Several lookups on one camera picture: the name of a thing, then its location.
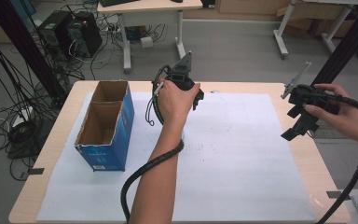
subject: white paper sheet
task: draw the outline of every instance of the white paper sheet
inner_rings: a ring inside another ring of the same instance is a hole
[[[150,93],[134,92],[125,172],[92,172],[74,148],[85,99],[48,184],[38,221],[123,222],[120,191],[145,164],[161,126],[145,121]],[[205,93],[191,111],[179,156],[173,221],[312,222],[316,219],[266,94]],[[128,192],[131,209],[136,181]]]

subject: white desk leg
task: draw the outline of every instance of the white desk leg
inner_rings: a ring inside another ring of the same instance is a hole
[[[352,9],[352,5],[347,5],[344,10],[342,10],[341,15],[334,21],[333,29],[327,33],[321,33],[322,40],[324,41],[325,45],[328,47],[331,53],[336,49],[336,46],[333,44],[331,39],[336,34],[339,26],[341,26],[342,22],[344,22],[345,18],[347,18],[348,14],[350,14]]]
[[[287,22],[289,22],[290,16],[292,15],[295,6],[296,6],[296,0],[292,0],[289,7],[286,9],[286,13],[284,14],[279,30],[274,30],[275,39],[277,40],[279,50],[281,51],[282,59],[284,59],[284,57],[286,57],[289,54],[286,46],[284,45],[282,34],[284,28],[286,27]]]
[[[183,11],[178,11],[178,36],[176,37],[176,47],[179,51],[179,57],[183,58],[186,55],[185,47],[182,42],[182,26],[183,26]]]
[[[117,14],[118,22],[120,23],[121,36],[123,38],[123,53],[124,53],[124,73],[128,74],[131,70],[131,46],[130,41],[127,40],[126,28],[121,13]]]

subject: keyboard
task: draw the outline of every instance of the keyboard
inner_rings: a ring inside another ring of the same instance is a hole
[[[129,2],[135,2],[138,0],[100,0],[101,6],[103,7],[110,7],[114,5],[129,3]]]

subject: blue cardboard box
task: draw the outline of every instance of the blue cardboard box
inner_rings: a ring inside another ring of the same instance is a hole
[[[100,81],[75,147],[93,171],[124,171],[134,109],[128,81]]]

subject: human arm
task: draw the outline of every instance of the human arm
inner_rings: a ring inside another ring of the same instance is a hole
[[[187,114],[199,89],[200,84],[196,84],[189,91],[181,91],[169,80],[164,81],[158,95],[164,124],[150,161],[179,145]],[[172,222],[177,162],[176,155],[142,175],[131,209],[131,224]]]
[[[335,95],[351,98],[348,93],[338,85],[316,84],[315,88],[331,91]],[[337,115],[328,113],[315,105],[306,105],[305,109],[313,116],[326,121],[338,132],[358,141],[358,108],[344,103],[337,104],[339,112]]]

